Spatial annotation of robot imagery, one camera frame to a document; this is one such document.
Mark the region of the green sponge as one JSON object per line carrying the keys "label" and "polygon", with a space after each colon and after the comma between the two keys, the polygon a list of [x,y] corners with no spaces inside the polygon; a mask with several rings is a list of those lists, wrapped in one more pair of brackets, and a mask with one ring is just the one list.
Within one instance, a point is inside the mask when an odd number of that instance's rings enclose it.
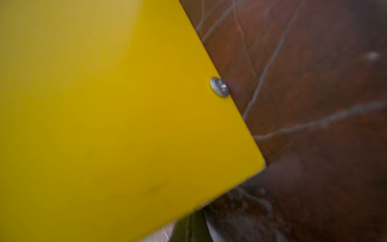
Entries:
{"label": "green sponge", "polygon": [[169,242],[213,242],[202,210],[175,223]]}

